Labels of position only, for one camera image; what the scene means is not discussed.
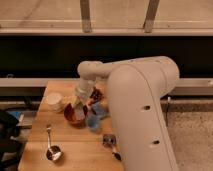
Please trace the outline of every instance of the screw hole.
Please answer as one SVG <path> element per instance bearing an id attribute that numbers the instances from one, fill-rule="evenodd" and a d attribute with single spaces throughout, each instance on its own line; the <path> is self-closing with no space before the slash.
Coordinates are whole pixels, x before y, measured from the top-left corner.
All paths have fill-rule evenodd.
<path id="1" fill-rule="evenodd" d="M 152 144 L 153 145 L 158 145 L 158 144 L 160 144 L 160 141 L 159 140 L 153 141 Z"/>
<path id="2" fill-rule="evenodd" d="M 13 78 L 14 75 L 13 74 L 7 74 L 6 78 Z"/>
<path id="3" fill-rule="evenodd" d="M 150 106 L 144 106 L 142 109 L 143 110 L 150 110 L 150 108 L 151 108 Z"/>

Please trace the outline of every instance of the small metal bowl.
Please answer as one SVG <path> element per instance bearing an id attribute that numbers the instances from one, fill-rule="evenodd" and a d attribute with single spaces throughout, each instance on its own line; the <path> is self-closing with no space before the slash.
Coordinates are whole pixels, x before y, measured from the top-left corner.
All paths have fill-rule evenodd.
<path id="1" fill-rule="evenodd" d="M 46 153 L 47 159 L 53 162 L 58 161 L 61 155 L 62 155 L 61 149 L 59 148 L 59 146 L 56 145 L 48 148 Z"/>
<path id="2" fill-rule="evenodd" d="M 88 108 L 86 105 L 83 106 L 82 108 L 83 112 L 84 112 L 84 119 L 81 120 L 77 120 L 76 116 L 75 116 L 75 109 L 72 107 L 71 103 L 69 103 L 64 110 L 64 117 L 66 118 L 66 120 L 73 126 L 76 128 L 83 128 L 86 126 L 85 124 L 85 118 L 87 116 L 88 113 Z"/>

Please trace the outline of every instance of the spoon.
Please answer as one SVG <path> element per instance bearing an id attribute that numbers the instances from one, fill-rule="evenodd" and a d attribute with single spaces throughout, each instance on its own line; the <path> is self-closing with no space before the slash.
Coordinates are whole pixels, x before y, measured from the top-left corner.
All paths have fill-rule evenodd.
<path id="1" fill-rule="evenodd" d="M 51 146 L 50 132 L 51 132 L 51 125 L 47 124 L 48 149 L 47 149 L 46 156 L 48 160 L 55 162 L 61 157 L 62 152 L 59 146 L 56 146 L 56 145 Z"/>

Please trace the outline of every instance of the black panel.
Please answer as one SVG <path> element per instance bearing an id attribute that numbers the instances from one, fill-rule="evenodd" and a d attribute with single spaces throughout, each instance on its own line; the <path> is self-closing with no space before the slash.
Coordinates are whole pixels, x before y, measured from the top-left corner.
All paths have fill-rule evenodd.
<path id="1" fill-rule="evenodd" d="M 213 37 L 2 36 L 0 77 L 77 77 L 83 60 L 169 56 L 181 77 L 213 77 Z"/>

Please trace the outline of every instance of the red bowl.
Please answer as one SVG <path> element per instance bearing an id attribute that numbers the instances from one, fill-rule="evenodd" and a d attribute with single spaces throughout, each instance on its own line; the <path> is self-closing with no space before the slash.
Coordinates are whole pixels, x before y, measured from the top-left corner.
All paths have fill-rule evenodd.
<path id="1" fill-rule="evenodd" d="M 76 116 L 75 116 L 75 109 L 72 107 L 71 103 L 67 104 L 67 106 L 65 107 L 64 110 L 64 117 L 66 118 L 66 120 L 74 127 L 76 128 L 83 128 L 86 126 L 85 124 L 85 118 L 86 115 L 88 113 L 88 108 L 86 105 L 83 106 L 82 108 L 83 112 L 84 112 L 84 119 L 81 120 L 76 120 Z"/>

